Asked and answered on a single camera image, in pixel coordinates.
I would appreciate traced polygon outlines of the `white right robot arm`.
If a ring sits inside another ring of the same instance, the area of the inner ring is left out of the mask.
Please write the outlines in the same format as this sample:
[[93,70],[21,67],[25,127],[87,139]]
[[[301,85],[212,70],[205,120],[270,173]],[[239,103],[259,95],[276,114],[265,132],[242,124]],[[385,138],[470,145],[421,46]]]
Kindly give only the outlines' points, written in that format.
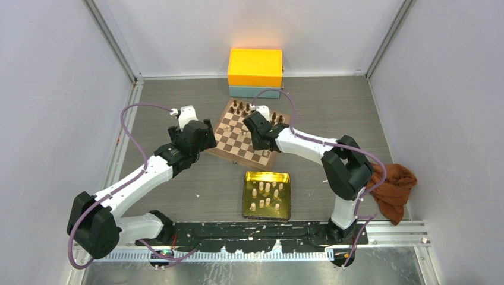
[[373,167],[353,137],[322,138],[307,134],[285,123],[273,125],[260,112],[243,120],[255,150],[289,153],[318,163],[335,194],[335,205],[327,231],[336,243],[353,236],[358,206],[373,174]]

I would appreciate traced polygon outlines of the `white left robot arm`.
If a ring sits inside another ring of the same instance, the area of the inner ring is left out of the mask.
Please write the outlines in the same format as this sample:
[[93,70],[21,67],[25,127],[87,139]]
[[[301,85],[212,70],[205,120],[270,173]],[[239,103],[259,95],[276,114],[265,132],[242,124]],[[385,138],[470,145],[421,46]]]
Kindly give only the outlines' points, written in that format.
[[171,142],[159,147],[145,165],[94,195],[82,192],[73,201],[67,225],[70,242],[77,242],[93,259],[110,254],[117,245],[140,240],[168,244],[174,223],[158,210],[142,216],[124,213],[152,189],[189,169],[204,150],[215,148],[210,119],[190,120],[168,129]]

